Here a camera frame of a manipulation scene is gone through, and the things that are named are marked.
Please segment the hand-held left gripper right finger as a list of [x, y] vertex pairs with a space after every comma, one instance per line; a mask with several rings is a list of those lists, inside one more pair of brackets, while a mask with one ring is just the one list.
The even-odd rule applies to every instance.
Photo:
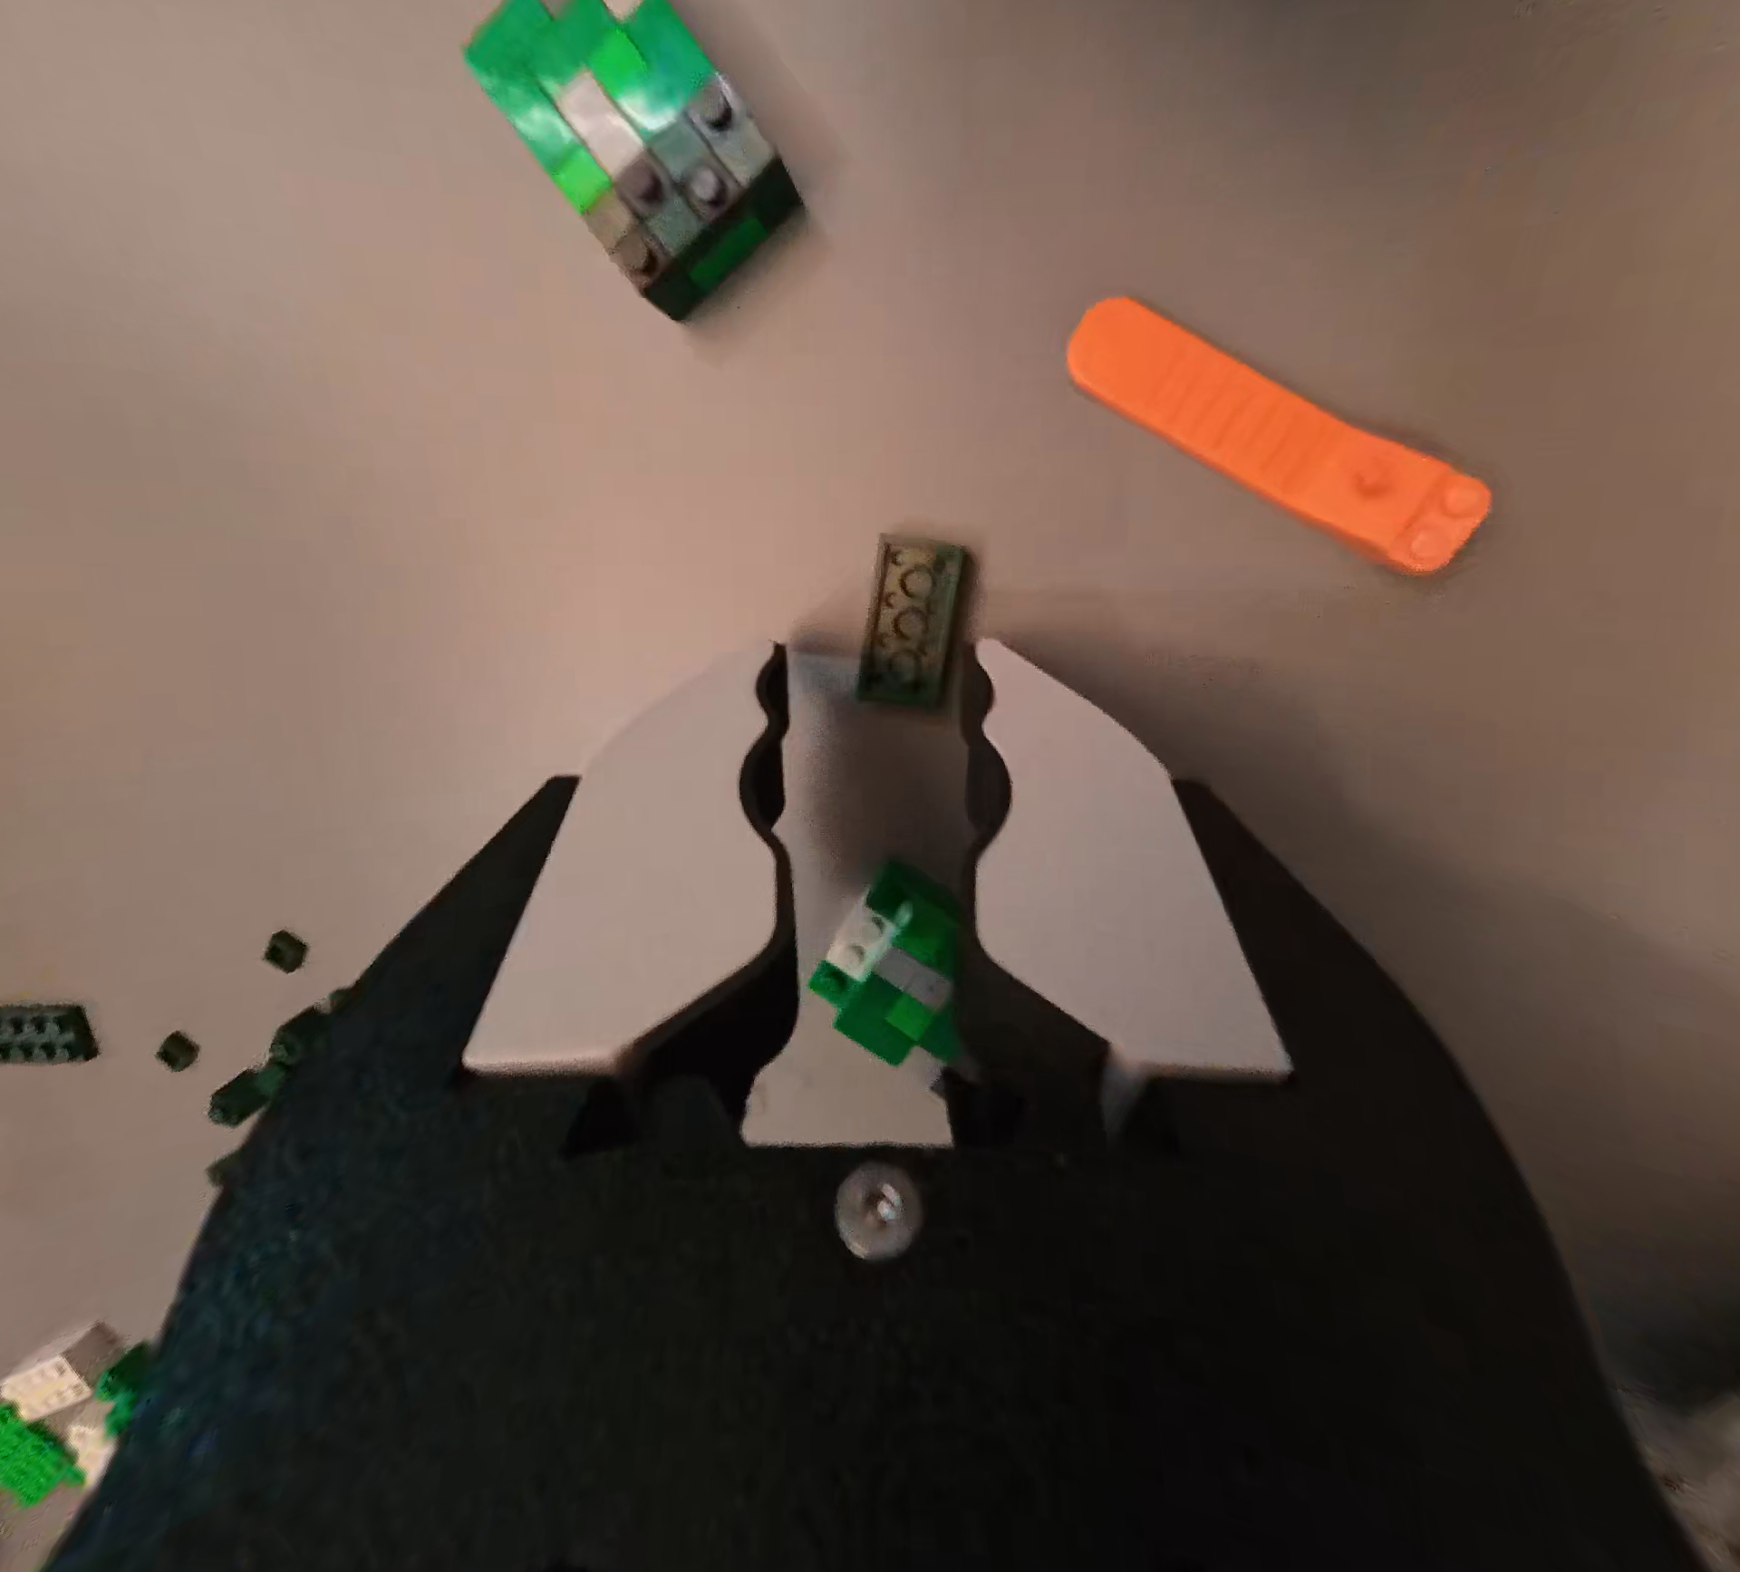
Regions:
[[1292, 1057], [1165, 766], [1000, 641], [973, 648], [1009, 779], [973, 871], [989, 962], [1103, 1045], [1098, 1112], [1154, 1077], [1281, 1083]]

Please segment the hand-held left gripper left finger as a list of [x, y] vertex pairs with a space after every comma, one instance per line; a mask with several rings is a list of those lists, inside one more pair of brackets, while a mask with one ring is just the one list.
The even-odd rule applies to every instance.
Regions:
[[704, 1077], [728, 1112], [791, 1038], [775, 835], [786, 650], [710, 663], [588, 759], [461, 1050], [485, 1081]]

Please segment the dark green lego plate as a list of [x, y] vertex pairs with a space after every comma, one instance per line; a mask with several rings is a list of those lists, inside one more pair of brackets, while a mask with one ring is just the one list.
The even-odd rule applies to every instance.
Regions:
[[880, 534], [853, 686], [860, 704], [942, 708], [971, 565], [962, 545]]

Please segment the green and white lego build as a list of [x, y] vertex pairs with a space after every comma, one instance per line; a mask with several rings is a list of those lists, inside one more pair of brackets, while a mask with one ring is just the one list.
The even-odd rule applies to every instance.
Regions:
[[808, 989], [860, 1050], [889, 1067], [922, 1057], [936, 1076], [963, 1056], [954, 1010], [962, 934], [953, 893], [887, 860], [838, 922]]

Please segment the pile of dark green lego pieces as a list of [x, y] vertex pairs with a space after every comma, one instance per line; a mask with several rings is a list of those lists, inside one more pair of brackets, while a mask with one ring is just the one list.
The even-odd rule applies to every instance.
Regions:
[[333, 1010], [365, 974], [293, 929], [215, 960], [144, 965], [50, 990], [3, 990], [3, 1217], [59, 1213], [215, 1157], [208, 1103], [271, 1061], [277, 1030]]

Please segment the green and grey lego block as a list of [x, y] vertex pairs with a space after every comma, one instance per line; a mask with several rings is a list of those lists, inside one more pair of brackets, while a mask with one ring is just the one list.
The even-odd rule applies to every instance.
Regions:
[[463, 61], [619, 277], [670, 322], [802, 206], [672, 0], [499, 0]]

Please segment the orange brick separator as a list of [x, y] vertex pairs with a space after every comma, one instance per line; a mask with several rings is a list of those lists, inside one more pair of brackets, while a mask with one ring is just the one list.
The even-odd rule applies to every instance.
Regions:
[[1087, 396], [1398, 574], [1444, 570], [1491, 512], [1480, 480], [1317, 407], [1132, 299], [1098, 300], [1063, 362]]

